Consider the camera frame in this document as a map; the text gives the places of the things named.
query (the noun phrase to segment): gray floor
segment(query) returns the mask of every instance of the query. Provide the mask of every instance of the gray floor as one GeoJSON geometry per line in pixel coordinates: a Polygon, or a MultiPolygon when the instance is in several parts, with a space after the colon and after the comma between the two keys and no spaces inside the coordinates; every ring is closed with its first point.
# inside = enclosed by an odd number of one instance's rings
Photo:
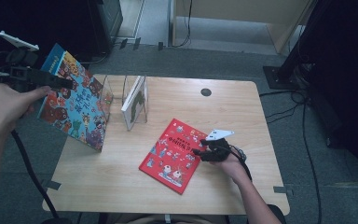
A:
{"type": "MultiPolygon", "coordinates": [[[[191,45],[185,48],[158,50],[157,43],[166,42],[167,33],[161,28],[166,25],[166,15],[158,19],[156,12],[163,12],[166,8],[165,0],[145,0],[137,33],[137,37],[142,38],[140,48],[133,50],[131,44],[124,49],[115,47],[108,58],[90,66],[91,73],[250,80],[260,93],[274,91],[269,88],[262,67],[280,66],[285,56],[274,52],[263,25],[255,28],[264,36],[256,38],[260,42],[252,42],[254,37],[246,37],[248,42],[240,43],[239,46],[243,47],[236,50],[229,47],[215,49],[219,45],[216,42],[208,45],[204,41],[199,45],[196,35],[192,36],[191,45]]],[[[214,41],[225,42],[219,38],[217,36],[214,41]]],[[[290,94],[264,96],[261,102],[266,116],[295,104],[290,94]]],[[[311,105],[305,107],[305,117],[302,109],[300,106],[293,116],[268,125],[291,208],[287,223],[318,221],[318,200],[310,159],[318,180],[322,223],[358,223],[358,160],[345,148],[326,147],[319,117],[311,105]],[[303,118],[310,157],[302,135],[303,118]]],[[[39,179],[51,179],[66,135],[37,120],[35,114],[20,120],[17,130],[39,179]]],[[[21,155],[10,138],[0,174],[0,223],[41,223],[50,218],[50,213],[43,211],[41,204],[42,197],[34,188],[21,155]]],[[[76,223],[79,213],[59,214],[76,223]]],[[[244,223],[246,217],[232,216],[230,220],[231,223],[244,223]]],[[[80,223],[97,221],[98,214],[84,213],[80,223]]]]}

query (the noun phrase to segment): wooden table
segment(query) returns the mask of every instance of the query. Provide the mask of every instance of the wooden table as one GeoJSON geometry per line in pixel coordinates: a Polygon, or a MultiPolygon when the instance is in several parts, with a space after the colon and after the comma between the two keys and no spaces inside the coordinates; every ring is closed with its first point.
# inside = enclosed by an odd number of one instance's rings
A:
{"type": "Polygon", "coordinates": [[[231,130],[227,141],[243,149],[254,184],[266,203],[289,213],[282,178],[269,137],[257,88],[251,81],[148,77],[147,123],[130,132],[123,121],[123,76],[108,76],[115,94],[102,152],[68,137],[49,189],[58,211],[243,215],[237,186],[221,170],[201,162],[183,195],[138,170],[138,166],[172,120],[209,133],[231,130]],[[200,91],[208,88],[212,95],[200,91]]]}
{"type": "MultiPolygon", "coordinates": [[[[173,0],[173,45],[176,17],[188,17],[190,2],[191,0],[173,0]]],[[[274,47],[281,53],[297,26],[304,23],[302,21],[310,14],[312,2],[313,0],[194,0],[191,18],[266,23],[274,47]]]]}

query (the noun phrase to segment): floor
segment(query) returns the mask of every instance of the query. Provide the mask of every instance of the floor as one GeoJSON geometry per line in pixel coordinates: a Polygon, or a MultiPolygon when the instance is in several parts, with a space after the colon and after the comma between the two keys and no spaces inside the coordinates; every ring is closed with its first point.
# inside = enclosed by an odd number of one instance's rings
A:
{"type": "MultiPolygon", "coordinates": [[[[164,46],[172,43],[169,39],[168,13],[170,1],[167,0],[121,0],[124,21],[118,39],[134,41],[141,38],[141,44],[164,46]]],[[[188,18],[177,19],[176,43],[180,45],[187,35],[188,18]]],[[[182,48],[239,51],[245,53],[278,54],[269,37],[265,23],[248,21],[221,21],[191,18],[190,40],[182,48]]],[[[288,55],[297,42],[302,27],[299,26],[281,55],[288,55]]]]}

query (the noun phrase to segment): book cover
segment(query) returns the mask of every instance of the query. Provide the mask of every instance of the book cover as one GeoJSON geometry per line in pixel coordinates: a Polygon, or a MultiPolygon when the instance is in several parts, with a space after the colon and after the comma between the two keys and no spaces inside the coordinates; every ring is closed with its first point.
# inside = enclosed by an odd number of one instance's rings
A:
{"type": "Polygon", "coordinates": [[[146,116],[146,101],[147,101],[147,84],[146,77],[138,76],[132,85],[132,88],[121,107],[123,118],[127,125],[127,130],[131,130],[135,121],[142,112],[146,116]]]}
{"type": "Polygon", "coordinates": [[[173,119],[151,148],[139,169],[157,181],[183,194],[200,163],[192,149],[205,150],[200,139],[207,134],[173,119]]]}
{"type": "Polygon", "coordinates": [[[49,93],[38,117],[84,144],[101,150],[113,99],[111,91],[105,90],[100,81],[58,44],[51,50],[41,70],[72,80],[74,89],[62,88],[49,93]]]}

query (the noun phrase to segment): children's book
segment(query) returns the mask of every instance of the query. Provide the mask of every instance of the children's book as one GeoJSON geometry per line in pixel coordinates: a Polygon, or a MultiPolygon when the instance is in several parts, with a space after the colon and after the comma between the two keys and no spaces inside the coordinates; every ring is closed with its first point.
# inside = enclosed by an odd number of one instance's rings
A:
{"type": "Polygon", "coordinates": [[[205,150],[200,139],[207,134],[173,119],[151,148],[139,169],[179,194],[183,194],[200,163],[192,149],[205,150]]]}
{"type": "Polygon", "coordinates": [[[121,107],[127,130],[131,130],[141,113],[146,116],[147,84],[146,77],[138,76],[121,107]]]}
{"type": "Polygon", "coordinates": [[[101,150],[113,95],[68,51],[56,44],[42,71],[73,81],[46,96],[38,117],[88,146],[101,150]]]}

